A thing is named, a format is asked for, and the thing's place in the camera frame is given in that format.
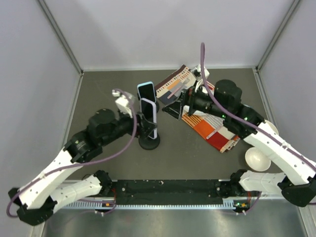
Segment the purple case phone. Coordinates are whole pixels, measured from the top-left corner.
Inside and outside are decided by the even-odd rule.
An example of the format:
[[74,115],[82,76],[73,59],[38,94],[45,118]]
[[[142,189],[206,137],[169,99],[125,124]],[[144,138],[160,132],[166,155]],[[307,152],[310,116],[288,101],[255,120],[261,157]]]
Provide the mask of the purple case phone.
[[140,110],[151,125],[150,139],[157,139],[157,109],[156,104],[145,98],[140,99]]

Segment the pink handled fork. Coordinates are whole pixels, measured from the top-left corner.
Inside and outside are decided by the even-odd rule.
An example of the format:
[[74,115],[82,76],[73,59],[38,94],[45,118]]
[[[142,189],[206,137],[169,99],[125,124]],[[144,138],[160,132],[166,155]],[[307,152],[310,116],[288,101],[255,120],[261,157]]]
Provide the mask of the pink handled fork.
[[190,81],[190,78],[186,78],[183,82],[182,85],[180,85],[179,87],[177,87],[173,92],[171,92],[170,95],[168,95],[168,99],[170,99],[177,91],[179,91],[180,89],[182,89],[188,82]]

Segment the pink handled knife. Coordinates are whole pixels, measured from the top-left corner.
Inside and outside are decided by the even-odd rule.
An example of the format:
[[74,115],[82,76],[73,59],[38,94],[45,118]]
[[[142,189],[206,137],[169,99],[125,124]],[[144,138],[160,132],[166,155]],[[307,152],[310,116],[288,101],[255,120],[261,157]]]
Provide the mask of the pink handled knife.
[[206,140],[211,138],[216,132],[218,132],[219,130],[221,130],[224,126],[221,125],[219,127],[217,127],[216,129],[214,129],[210,134],[208,134],[208,136],[206,137]]

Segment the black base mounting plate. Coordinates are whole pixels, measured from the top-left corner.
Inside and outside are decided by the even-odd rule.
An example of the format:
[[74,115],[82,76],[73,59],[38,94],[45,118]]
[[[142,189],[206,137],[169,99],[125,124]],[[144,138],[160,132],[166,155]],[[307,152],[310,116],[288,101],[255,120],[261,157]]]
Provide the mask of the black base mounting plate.
[[218,180],[118,180],[113,188],[120,205],[222,204],[230,196]]

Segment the blue case phone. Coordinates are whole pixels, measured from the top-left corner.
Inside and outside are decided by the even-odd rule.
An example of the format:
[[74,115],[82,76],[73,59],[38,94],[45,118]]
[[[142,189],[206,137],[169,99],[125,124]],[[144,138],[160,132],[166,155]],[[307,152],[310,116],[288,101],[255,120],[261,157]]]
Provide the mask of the blue case phone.
[[156,100],[156,91],[154,88],[154,84],[152,81],[140,83],[137,85],[137,91],[138,91],[138,97],[139,99],[145,98],[150,101],[153,101],[154,103]]

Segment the white bowl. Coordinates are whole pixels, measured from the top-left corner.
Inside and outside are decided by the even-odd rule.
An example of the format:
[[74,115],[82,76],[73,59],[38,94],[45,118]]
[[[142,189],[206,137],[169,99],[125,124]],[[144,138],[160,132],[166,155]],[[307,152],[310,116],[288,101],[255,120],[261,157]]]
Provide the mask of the white bowl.
[[269,127],[274,131],[275,134],[279,135],[278,129],[276,126],[268,120],[265,120],[265,123],[269,125]]

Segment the black phone stand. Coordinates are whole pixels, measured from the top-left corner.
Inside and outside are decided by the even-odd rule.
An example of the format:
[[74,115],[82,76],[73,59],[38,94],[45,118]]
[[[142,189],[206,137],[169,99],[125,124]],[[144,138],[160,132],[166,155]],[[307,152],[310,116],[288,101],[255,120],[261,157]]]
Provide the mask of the black phone stand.
[[[138,98],[138,100],[140,101],[141,97],[140,97],[140,94],[139,94],[139,93],[137,93],[137,98]],[[157,113],[158,113],[159,110],[160,110],[160,105],[159,105],[159,102],[158,102],[158,101],[156,101],[156,109],[157,109]]]
[[160,136],[158,134],[157,139],[150,139],[150,138],[138,138],[138,143],[140,147],[144,150],[154,150],[160,144]]

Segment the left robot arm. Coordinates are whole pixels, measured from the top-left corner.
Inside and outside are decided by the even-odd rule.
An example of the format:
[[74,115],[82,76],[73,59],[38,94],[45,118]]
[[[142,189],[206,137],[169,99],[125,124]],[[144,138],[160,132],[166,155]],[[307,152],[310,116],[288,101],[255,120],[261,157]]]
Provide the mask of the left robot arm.
[[102,170],[72,185],[60,187],[60,184],[85,165],[95,164],[93,159],[102,154],[104,146],[126,134],[131,138],[145,138],[156,126],[156,117],[144,112],[119,113],[116,118],[110,109],[98,110],[89,119],[87,128],[73,135],[41,174],[27,185],[8,192],[10,203],[19,207],[15,217],[36,226],[72,202],[88,196],[108,195],[112,181]]

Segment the colourful patterned cloth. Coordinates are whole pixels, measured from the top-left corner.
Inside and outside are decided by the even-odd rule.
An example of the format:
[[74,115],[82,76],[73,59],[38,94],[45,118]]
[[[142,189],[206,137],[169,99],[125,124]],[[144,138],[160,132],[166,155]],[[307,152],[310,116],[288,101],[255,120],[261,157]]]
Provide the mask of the colourful patterned cloth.
[[[190,81],[182,89],[187,89],[190,86],[193,86],[196,82],[196,78],[191,73],[191,69],[189,69],[189,67],[187,67],[186,65],[182,65],[180,69],[173,72],[166,79],[155,85],[157,98],[164,105],[168,105],[169,103],[171,103],[179,96],[180,90],[177,91],[170,99],[167,98],[168,95],[170,95],[171,92],[173,92],[177,87],[182,85],[182,82],[186,78],[190,78]],[[223,119],[198,111],[196,111],[192,116],[188,116],[188,108],[188,106],[184,107],[182,121],[189,125],[208,144],[215,147],[219,152],[223,153],[232,149],[240,140],[237,135],[229,132],[225,127],[216,132],[211,138],[206,140],[208,134],[210,134],[217,127],[223,125]]]

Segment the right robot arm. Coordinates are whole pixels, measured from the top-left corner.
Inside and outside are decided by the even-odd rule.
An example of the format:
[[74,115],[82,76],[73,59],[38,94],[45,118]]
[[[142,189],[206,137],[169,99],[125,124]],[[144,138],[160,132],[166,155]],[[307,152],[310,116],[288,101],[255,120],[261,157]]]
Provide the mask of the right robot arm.
[[223,126],[252,145],[276,164],[281,173],[258,173],[238,170],[230,177],[235,195],[257,191],[282,195],[291,204],[305,207],[316,196],[316,163],[309,160],[277,135],[253,108],[241,102],[242,90],[228,79],[216,82],[214,90],[197,84],[183,89],[179,97],[162,111],[181,119],[187,114],[203,112],[223,119]]

